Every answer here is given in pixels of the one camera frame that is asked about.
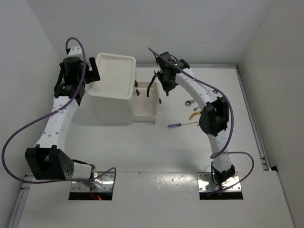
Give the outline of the green handled cutters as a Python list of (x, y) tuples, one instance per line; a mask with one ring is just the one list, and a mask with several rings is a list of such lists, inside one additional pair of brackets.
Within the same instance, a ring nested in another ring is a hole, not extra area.
[(149, 83), (148, 86), (147, 86), (147, 91), (146, 91), (146, 96), (147, 96), (147, 97), (150, 97), (150, 89), (151, 89), (151, 87), (152, 87), (152, 85), (153, 85), (155, 79), (158, 78), (159, 73), (160, 73), (159, 71), (154, 71), (154, 75), (153, 75), (153, 77), (152, 77), (150, 83)]

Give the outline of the white drawer cabinet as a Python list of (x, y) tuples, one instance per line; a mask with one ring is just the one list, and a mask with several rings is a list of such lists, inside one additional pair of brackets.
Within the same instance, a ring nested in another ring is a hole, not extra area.
[(99, 118), (105, 124), (133, 124), (136, 59), (99, 53), (96, 66), (100, 80), (90, 83), (88, 94)]

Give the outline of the yellow handled pliers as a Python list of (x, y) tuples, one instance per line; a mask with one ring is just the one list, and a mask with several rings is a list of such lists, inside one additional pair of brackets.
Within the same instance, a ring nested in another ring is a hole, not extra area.
[(197, 112), (193, 113), (193, 114), (189, 117), (189, 120), (192, 120), (194, 117), (199, 116), (199, 115), (201, 115), (201, 111), (197, 111)]

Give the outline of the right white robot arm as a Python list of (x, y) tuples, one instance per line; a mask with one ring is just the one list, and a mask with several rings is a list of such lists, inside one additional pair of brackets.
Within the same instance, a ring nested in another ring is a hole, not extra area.
[(228, 154), (231, 134), (227, 133), (229, 122), (229, 101), (225, 96), (213, 92), (193, 73), (190, 65), (183, 59), (175, 61), (169, 52), (155, 55), (160, 71), (155, 72), (166, 95), (176, 86), (181, 86), (194, 99), (201, 109), (199, 127), (207, 135), (213, 160), (213, 180), (221, 186), (235, 175), (235, 167)]

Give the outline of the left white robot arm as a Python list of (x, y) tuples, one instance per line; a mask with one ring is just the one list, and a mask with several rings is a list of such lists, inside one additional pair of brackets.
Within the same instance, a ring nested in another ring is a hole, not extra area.
[(73, 160), (65, 154), (65, 141), (71, 120), (81, 104), (85, 86), (99, 81), (95, 58), (84, 65), (79, 57), (67, 57), (60, 63), (54, 87), (53, 111), (42, 136), (33, 148), (27, 148), (26, 161), (35, 179), (42, 181), (87, 180), (94, 166)]

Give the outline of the silver ratchet wrench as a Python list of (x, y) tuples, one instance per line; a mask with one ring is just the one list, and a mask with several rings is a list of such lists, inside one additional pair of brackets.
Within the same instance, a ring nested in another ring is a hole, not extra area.
[[(212, 91), (214, 94), (217, 94), (218, 93), (218, 91), (216, 91), (216, 90), (213, 90)], [(196, 101), (194, 100), (194, 99), (192, 99), (192, 100), (187, 100), (187, 101), (185, 101), (185, 105), (187, 106), (187, 107), (189, 107), (189, 106), (191, 106), (193, 103), (195, 103)]]

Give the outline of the blue handled screwdriver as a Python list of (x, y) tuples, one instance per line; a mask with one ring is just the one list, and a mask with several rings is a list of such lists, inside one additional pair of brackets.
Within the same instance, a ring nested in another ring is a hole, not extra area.
[(172, 129), (172, 128), (177, 128), (177, 127), (181, 127), (184, 125), (190, 125), (190, 124), (197, 124), (198, 122), (190, 122), (190, 123), (173, 123), (173, 124), (169, 124), (167, 125), (168, 129)]

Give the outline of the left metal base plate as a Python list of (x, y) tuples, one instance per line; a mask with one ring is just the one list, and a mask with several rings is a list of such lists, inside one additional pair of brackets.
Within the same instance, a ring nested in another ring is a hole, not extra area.
[(115, 183), (115, 172), (111, 171), (90, 183), (73, 181), (70, 193), (111, 193)]

